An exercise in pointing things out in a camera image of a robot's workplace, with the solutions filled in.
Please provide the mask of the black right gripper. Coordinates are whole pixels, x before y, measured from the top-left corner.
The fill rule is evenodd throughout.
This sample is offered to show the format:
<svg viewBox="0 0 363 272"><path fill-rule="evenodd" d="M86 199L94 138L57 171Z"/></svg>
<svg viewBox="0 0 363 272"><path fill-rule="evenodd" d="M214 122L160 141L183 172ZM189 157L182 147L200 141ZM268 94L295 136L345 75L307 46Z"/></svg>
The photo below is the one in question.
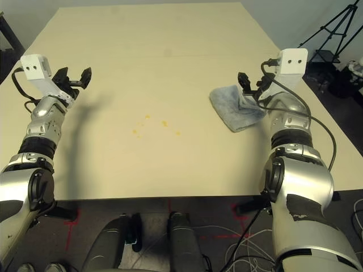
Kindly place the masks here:
<svg viewBox="0 0 363 272"><path fill-rule="evenodd" d="M249 77L246 73L238 73L238 83L242 88L243 94L246 96L251 96L254 100L258 100L259 97L268 90L270 85L272 84L273 74L265 74L262 78L257 81L256 90L251 89L251 83Z"/></svg>

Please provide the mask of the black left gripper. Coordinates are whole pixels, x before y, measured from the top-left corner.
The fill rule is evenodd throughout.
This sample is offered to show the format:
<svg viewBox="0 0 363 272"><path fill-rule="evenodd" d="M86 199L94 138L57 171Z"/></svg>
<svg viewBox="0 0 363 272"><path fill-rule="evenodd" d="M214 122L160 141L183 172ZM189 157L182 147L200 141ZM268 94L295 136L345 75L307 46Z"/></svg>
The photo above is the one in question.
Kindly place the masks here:
<svg viewBox="0 0 363 272"><path fill-rule="evenodd" d="M79 81L70 80L67 76L67 72L68 67L63 67L59 69L52 78L52 81L59 89L67 93L71 98L77 98L79 95L78 88L86 89L88 84L90 83L92 77L92 70L90 67L84 69Z"/></svg>

